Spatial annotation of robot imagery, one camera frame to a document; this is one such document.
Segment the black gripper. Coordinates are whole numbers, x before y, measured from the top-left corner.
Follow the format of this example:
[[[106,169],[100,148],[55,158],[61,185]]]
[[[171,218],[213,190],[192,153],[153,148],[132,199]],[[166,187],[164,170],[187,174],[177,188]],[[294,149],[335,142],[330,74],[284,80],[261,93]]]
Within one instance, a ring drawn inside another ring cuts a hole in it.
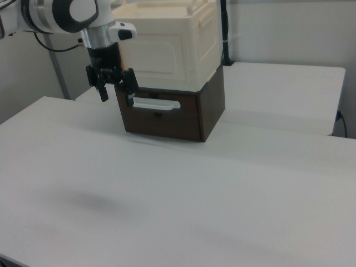
[[[128,107],[134,105],[135,92],[139,89],[132,68],[124,69],[118,44],[103,48],[87,48],[91,64],[86,66],[89,85],[95,87],[102,102],[108,100],[106,83],[119,84]]]

